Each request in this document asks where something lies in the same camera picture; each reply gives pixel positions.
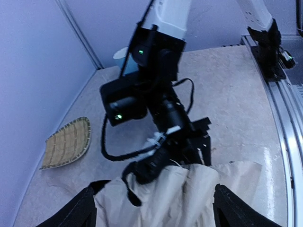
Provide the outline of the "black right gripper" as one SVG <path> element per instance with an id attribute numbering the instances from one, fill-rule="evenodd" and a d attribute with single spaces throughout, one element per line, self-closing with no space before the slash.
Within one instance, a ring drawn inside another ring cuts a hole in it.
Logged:
<path id="1" fill-rule="evenodd" d="M 163 147 L 169 157 L 183 164 L 211 165 L 211 137 L 208 134 L 211 121 L 208 117 L 189 124 L 167 136 Z"/>

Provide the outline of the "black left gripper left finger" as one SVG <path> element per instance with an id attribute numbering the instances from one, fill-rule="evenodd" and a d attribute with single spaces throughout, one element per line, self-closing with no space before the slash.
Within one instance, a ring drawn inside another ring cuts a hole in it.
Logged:
<path id="1" fill-rule="evenodd" d="M 88 187 L 81 190 L 58 212 L 39 224 L 39 226 L 95 227 L 97 221 L 97 208 L 94 202 L 94 196 L 109 182 L 109 180 L 91 182 Z"/>

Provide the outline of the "beige folding umbrella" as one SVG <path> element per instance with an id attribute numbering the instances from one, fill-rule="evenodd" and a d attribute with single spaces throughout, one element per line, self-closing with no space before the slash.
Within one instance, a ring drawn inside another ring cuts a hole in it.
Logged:
<path id="1" fill-rule="evenodd" d="M 213 227 L 215 186 L 251 203 L 262 166 L 237 161 L 207 167 L 168 166 L 149 184 L 117 178 L 95 196 L 98 227 Z"/>

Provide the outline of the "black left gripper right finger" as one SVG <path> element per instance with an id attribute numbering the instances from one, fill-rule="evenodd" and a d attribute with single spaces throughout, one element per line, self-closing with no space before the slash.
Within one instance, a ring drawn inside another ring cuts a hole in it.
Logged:
<path id="1" fill-rule="evenodd" d="M 214 192 L 214 220 L 217 227 L 278 227 L 256 212 L 225 185 L 217 184 Z"/>

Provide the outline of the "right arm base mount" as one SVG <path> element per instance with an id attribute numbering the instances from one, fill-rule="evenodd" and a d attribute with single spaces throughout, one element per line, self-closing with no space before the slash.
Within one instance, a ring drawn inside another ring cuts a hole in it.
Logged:
<path id="1" fill-rule="evenodd" d="M 281 33 L 274 22 L 268 31 L 257 31 L 248 27 L 251 38 L 258 44 L 251 47 L 252 54 L 266 81 L 286 78 L 283 69 L 295 66 L 294 57 L 281 47 Z"/>

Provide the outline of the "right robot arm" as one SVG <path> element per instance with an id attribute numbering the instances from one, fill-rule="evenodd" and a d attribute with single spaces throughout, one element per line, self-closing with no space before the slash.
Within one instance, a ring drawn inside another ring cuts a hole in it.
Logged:
<path id="1" fill-rule="evenodd" d="M 159 136 L 150 147 L 120 156 L 106 151 L 106 133 L 101 133 L 102 155 L 111 161 L 123 161 L 145 155 L 141 165 L 160 167 L 170 159 L 184 163 L 211 164 L 210 120 L 192 122 L 174 87 L 178 64 L 184 51 L 189 0 L 152 0 L 126 49 L 116 80 L 100 87 L 105 109 L 104 123 L 117 126 L 129 120 L 152 116 Z"/>

